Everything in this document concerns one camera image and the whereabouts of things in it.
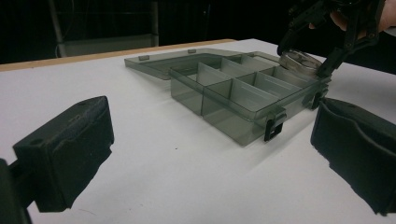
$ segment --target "white tabletop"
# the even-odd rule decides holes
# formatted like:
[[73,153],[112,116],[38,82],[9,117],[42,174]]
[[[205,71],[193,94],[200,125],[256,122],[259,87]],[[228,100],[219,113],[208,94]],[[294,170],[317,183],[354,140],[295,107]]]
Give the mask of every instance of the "white tabletop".
[[[259,40],[203,46],[276,55]],[[164,53],[180,49],[156,51]],[[128,55],[0,73],[0,158],[69,106],[108,97],[113,153],[73,207],[34,223],[396,223],[376,215],[310,144],[317,111],[247,147],[172,99],[170,81],[125,67]],[[396,76],[343,63],[328,97],[396,123]]]

